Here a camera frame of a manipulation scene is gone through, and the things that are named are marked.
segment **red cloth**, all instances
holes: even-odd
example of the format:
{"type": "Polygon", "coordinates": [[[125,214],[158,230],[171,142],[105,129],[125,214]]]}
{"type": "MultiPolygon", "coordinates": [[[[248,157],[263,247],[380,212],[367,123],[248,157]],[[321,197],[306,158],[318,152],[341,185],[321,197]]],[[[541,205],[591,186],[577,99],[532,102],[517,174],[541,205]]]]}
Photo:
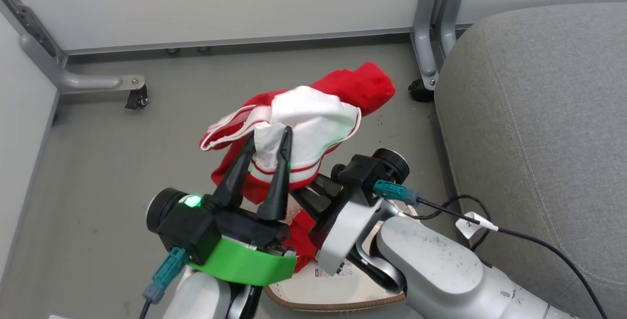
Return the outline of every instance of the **red cloth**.
{"type": "MultiPolygon", "coordinates": [[[[363,64],[356,71],[349,71],[343,69],[341,71],[335,71],[326,75],[324,78],[316,81],[311,85],[312,88],[321,91],[325,94],[335,95],[347,104],[354,105],[361,109],[362,116],[373,113],[379,107],[384,105],[396,92],[394,86],[389,77],[379,69],[379,67],[371,62],[363,64]]],[[[263,93],[254,96],[250,100],[246,101],[245,105],[271,105],[274,96],[282,94],[287,90],[277,90],[271,93],[263,93]]],[[[240,125],[236,125],[231,129],[224,132],[223,136],[232,134],[240,128],[240,125]]],[[[211,180],[215,184],[220,184],[226,171],[235,158],[237,157],[240,149],[246,142],[246,138],[241,138],[231,143],[231,148],[222,159],[220,166],[211,174],[211,180]]],[[[216,149],[223,149],[229,144],[224,144],[216,149]]],[[[308,186],[315,178],[312,177],[309,180],[300,181],[298,183],[291,183],[289,185],[290,190],[302,188],[308,186]]],[[[244,198],[252,201],[255,204],[261,203],[268,193],[269,183],[259,181],[255,178],[251,178],[250,174],[244,181],[244,187],[242,188],[242,195],[244,198]]],[[[290,225],[290,239],[287,246],[293,247],[296,250],[298,256],[298,263],[296,270],[302,269],[309,261],[315,258],[316,249],[311,244],[307,237],[307,232],[311,230],[314,225],[314,221],[304,211],[300,212],[298,216],[294,218],[290,225]]]]}

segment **gray upholstered seat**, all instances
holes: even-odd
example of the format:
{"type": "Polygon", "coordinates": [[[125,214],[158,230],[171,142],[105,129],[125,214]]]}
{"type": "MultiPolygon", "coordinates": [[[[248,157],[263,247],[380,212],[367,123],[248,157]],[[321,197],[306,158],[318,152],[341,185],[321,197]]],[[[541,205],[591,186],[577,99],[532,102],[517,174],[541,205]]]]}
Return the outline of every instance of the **gray upholstered seat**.
{"type": "MultiPolygon", "coordinates": [[[[455,45],[435,103],[458,192],[558,247],[608,316],[627,318],[627,3],[486,18],[455,45]]],[[[491,234],[477,253],[557,308],[599,316],[539,245],[491,234]]]]}

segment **printed label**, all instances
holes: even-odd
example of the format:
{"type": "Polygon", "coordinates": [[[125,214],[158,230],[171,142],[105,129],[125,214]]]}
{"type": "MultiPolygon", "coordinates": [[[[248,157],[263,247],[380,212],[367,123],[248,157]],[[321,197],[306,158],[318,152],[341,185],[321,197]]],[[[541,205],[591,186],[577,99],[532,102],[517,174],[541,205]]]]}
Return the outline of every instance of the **printed label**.
{"type": "MultiPolygon", "coordinates": [[[[331,277],[331,275],[327,274],[325,270],[323,270],[318,264],[316,264],[313,268],[313,275],[315,277],[331,277]]],[[[354,275],[353,264],[350,261],[345,260],[344,266],[340,269],[340,272],[335,274],[333,277],[351,277],[354,275]]]]}

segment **white fabric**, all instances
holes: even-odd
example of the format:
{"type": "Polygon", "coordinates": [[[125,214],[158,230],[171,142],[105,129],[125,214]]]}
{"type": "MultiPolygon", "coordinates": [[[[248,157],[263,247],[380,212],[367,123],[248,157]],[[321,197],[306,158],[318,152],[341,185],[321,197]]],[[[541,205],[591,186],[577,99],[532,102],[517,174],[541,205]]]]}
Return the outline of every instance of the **white fabric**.
{"type": "Polygon", "coordinates": [[[289,125],[293,131],[289,182],[293,183],[314,176],[322,156],[351,138],[360,123],[361,110],[357,107],[341,102],[338,96],[299,86],[275,96],[271,106],[245,106],[211,125],[201,149],[239,140],[254,130],[257,153],[251,175],[269,183],[276,170],[276,152],[289,125]],[[221,130],[242,122],[237,132],[212,141],[221,130]]]}

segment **metal frame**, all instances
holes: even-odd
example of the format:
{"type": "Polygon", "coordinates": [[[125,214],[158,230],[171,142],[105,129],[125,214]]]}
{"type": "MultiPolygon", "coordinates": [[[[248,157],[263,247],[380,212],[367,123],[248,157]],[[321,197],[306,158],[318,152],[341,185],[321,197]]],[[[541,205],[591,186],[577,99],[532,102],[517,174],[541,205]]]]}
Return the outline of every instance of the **metal frame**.
{"type": "Polygon", "coordinates": [[[439,54],[445,59],[455,45],[457,13],[461,0],[418,0],[411,42],[425,89],[434,91],[437,83],[437,62],[432,35],[437,38],[439,54]]]}
{"type": "Polygon", "coordinates": [[[145,78],[141,75],[89,75],[75,74],[65,69],[67,55],[46,30],[33,9],[21,0],[2,0],[4,16],[20,34],[20,46],[61,94],[87,93],[96,91],[130,90],[141,91],[129,96],[128,108],[137,108],[147,102],[145,78]]]}

